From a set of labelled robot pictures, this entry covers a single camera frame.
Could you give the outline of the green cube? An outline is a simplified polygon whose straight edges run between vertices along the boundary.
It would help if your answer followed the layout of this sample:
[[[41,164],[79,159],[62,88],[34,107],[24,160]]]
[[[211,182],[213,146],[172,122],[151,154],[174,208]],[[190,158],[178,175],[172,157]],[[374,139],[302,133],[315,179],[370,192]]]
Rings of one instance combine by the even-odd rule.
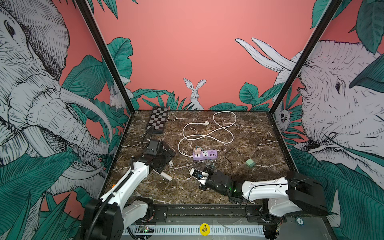
[[[252,159],[248,159],[248,160],[246,160],[246,165],[249,168],[254,168],[256,166],[256,163]]]

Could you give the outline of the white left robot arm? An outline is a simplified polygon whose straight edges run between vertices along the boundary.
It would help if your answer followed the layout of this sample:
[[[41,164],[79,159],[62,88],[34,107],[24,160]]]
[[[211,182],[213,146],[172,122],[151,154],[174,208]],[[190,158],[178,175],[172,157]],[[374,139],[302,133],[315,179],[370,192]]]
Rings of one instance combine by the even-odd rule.
[[[164,174],[175,151],[164,141],[151,140],[141,154],[131,158],[130,170],[108,192],[91,199],[86,207],[77,240],[119,240],[125,229],[149,214],[148,200],[127,202],[138,185],[152,172]]]

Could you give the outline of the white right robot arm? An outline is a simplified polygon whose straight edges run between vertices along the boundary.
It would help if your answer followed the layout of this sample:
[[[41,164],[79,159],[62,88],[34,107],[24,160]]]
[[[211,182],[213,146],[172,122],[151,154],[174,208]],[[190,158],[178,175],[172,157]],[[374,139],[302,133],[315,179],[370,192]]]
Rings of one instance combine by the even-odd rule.
[[[227,196],[234,204],[264,200],[261,216],[283,217],[304,211],[315,216],[329,214],[323,186],[298,172],[288,171],[285,177],[269,181],[234,181],[230,176],[210,169],[191,169],[190,175],[200,183],[199,189],[211,189]]]

